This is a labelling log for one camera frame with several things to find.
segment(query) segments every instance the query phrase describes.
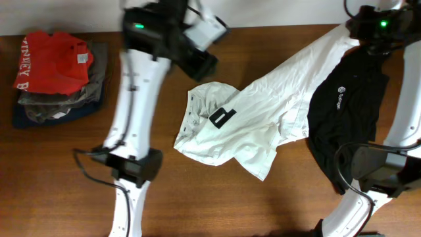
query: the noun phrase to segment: wooden surface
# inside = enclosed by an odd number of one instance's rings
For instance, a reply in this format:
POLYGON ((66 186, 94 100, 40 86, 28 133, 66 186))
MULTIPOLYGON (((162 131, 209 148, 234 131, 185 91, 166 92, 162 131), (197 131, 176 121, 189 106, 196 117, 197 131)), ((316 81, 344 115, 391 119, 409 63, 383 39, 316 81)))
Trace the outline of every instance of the wooden surface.
MULTIPOLYGON (((220 59, 213 78, 242 90, 334 26, 234 29, 211 52, 220 59)), ((114 190, 83 177, 70 151, 89 149, 107 135, 118 91, 117 33, 83 34, 108 42, 114 69, 104 109, 48 128, 11 126, 22 37, 0 38, 0 236, 104 237, 112 225, 114 190)), ((403 75, 402 52, 386 62, 391 80, 378 121, 382 142, 393 121, 403 75)), ((234 159, 206 166, 172 148, 184 115, 187 91, 197 84, 176 69, 162 86, 151 143, 164 152, 143 214, 144 236, 264 236, 277 230, 310 230, 329 215, 341 196, 314 161, 306 141, 282 145, 264 182, 234 159)), ((89 172, 112 181, 110 170, 84 158, 89 172)), ((374 215, 366 230, 386 236, 419 236, 421 192, 405 193, 374 215)))

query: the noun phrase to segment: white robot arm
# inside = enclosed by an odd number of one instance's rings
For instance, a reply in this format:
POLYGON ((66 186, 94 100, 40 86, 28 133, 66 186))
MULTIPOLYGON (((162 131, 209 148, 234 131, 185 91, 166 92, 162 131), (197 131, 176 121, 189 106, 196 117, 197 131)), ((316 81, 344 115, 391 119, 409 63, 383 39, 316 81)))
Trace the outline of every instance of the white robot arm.
POLYGON ((116 188, 110 237, 140 237, 147 189, 161 167, 162 153, 149 145, 153 113, 161 84, 172 63, 195 80, 212 73, 217 59, 206 52, 229 31, 210 9, 188 7, 188 0, 160 0, 125 9, 120 90, 112 127, 103 146, 92 152, 76 149, 78 166, 91 180, 116 188), (187 9, 199 15, 184 24, 187 9), (90 177, 77 154, 89 155, 112 168, 114 184, 90 177))
MULTIPOLYGON (((400 8, 400 5, 394 6, 394 9, 400 8)), ((361 17, 370 14, 364 13, 365 10, 360 10, 361 17)), ((358 236, 379 208, 397 198, 401 192, 421 187, 421 147, 418 143, 421 138, 421 38, 419 18, 412 13, 409 16, 410 11, 407 12, 392 11, 392 17, 388 17, 391 13, 375 14, 380 19, 370 21, 366 18, 366 23, 360 22, 359 26, 354 25, 356 31, 351 30, 351 36, 354 34, 356 38, 375 41, 373 50, 377 53, 392 49, 396 41, 404 44, 403 85, 393 126, 384 141, 388 147, 361 147, 355 153, 351 185, 357 191, 346 192, 335 211, 319 223, 317 236, 358 236), (374 40, 363 32, 375 24, 383 32, 370 34, 383 34, 382 39, 374 40), (395 38, 394 30, 399 31, 400 39, 395 38)))

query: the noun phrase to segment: folded clothes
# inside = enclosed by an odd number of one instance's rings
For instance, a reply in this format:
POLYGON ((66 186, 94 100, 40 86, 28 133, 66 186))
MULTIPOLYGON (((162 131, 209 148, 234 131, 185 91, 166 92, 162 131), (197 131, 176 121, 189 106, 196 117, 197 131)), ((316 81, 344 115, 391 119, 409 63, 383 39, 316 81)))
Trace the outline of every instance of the folded clothes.
POLYGON ((66 32, 38 31, 23 40, 14 87, 33 93, 71 95, 89 82, 93 55, 86 42, 66 32))
POLYGON ((43 123, 47 119, 53 119, 57 113, 67 114, 70 109, 99 100, 107 70, 107 44, 93 43, 88 46, 95 58, 88 70, 89 84, 70 96, 22 91, 18 103, 25 106, 29 119, 43 123))
POLYGON ((53 126, 66 122, 72 122, 97 112, 103 104, 104 96, 104 90, 101 90, 99 101, 92 101, 91 103, 87 103, 80 108, 70 110, 66 116, 53 120, 47 119, 44 123, 41 124, 30 120, 26 116, 25 107, 17 103, 13 109, 12 125, 14 128, 23 129, 34 126, 53 126))

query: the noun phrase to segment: red t-shirt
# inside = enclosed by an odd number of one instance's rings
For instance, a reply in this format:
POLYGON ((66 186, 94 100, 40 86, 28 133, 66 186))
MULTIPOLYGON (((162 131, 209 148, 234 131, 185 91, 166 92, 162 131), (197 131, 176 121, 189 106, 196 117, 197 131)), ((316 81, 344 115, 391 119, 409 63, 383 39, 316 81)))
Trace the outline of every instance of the red t-shirt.
POLYGON ((70 95, 89 82, 87 70, 92 62, 86 42, 78 38, 65 32, 30 33, 22 42, 13 86, 33 93, 70 95))

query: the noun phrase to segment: white logo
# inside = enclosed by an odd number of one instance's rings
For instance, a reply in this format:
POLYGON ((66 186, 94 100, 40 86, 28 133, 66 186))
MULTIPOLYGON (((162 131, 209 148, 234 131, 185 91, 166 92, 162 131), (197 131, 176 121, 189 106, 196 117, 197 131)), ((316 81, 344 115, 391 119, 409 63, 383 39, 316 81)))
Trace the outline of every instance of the white logo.
POLYGON ((21 90, 26 90, 29 87, 29 82, 26 83, 22 83, 22 84, 18 84, 16 88, 21 89, 21 90))
POLYGON ((29 72, 31 71, 31 54, 29 53, 29 45, 28 41, 26 41, 26 38, 24 38, 23 44, 20 47, 21 48, 21 57, 22 62, 19 66, 19 74, 18 76, 26 75, 29 76, 29 72))
POLYGON ((87 63, 89 59, 88 53, 78 54, 78 64, 87 63))
POLYGON ((338 99, 337 99, 337 103, 336 103, 336 109, 337 110, 341 109, 342 97, 343 97, 343 94, 340 94, 338 99))

